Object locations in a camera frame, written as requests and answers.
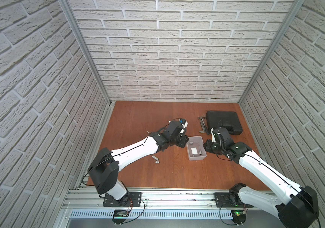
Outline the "translucent plastic storage box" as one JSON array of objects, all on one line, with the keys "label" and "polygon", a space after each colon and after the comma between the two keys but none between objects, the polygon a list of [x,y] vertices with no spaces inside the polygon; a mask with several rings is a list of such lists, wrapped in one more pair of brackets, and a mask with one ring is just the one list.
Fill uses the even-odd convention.
[{"label": "translucent plastic storage box", "polygon": [[186,147],[188,152],[188,159],[190,161],[200,161],[207,156],[203,148],[203,139],[201,136],[189,137]]}]

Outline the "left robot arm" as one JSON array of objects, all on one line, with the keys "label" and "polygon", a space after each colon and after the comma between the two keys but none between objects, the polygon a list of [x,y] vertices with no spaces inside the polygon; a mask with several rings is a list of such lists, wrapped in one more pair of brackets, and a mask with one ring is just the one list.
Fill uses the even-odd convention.
[{"label": "left robot arm", "polygon": [[118,174],[127,165],[164,151],[170,146],[185,147],[189,137],[178,134],[175,137],[166,138],[163,134],[152,133],[143,140],[127,147],[110,151],[101,149],[87,169],[98,194],[108,193],[115,200],[121,200],[127,193],[127,188],[118,180]]}]

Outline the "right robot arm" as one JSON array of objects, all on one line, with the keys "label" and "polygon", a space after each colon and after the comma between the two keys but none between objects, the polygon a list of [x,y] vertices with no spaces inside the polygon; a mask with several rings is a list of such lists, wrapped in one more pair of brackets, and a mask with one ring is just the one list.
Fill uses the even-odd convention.
[{"label": "right robot arm", "polygon": [[203,145],[206,152],[226,156],[273,192],[273,195],[266,194],[238,183],[229,190],[232,205],[252,205],[278,218],[287,228],[308,228],[319,221],[317,193],[313,188],[300,186],[262,160],[245,143],[234,142],[226,128],[213,128],[211,134],[212,139]]}]

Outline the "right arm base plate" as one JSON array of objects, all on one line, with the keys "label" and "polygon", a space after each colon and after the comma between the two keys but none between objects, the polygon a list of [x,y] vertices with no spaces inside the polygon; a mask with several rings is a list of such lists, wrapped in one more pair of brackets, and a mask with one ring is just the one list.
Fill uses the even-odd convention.
[{"label": "right arm base plate", "polygon": [[232,196],[229,192],[216,192],[214,193],[214,199],[217,208],[253,208],[252,205],[243,204],[238,197]]}]

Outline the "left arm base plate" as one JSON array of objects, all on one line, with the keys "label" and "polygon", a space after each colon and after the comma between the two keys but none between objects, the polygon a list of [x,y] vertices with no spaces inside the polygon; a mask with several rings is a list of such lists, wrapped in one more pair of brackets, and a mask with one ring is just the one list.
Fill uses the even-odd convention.
[{"label": "left arm base plate", "polygon": [[121,199],[116,200],[110,194],[106,193],[104,195],[104,207],[140,207],[141,205],[141,192],[128,192],[127,195],[123,196]]}]

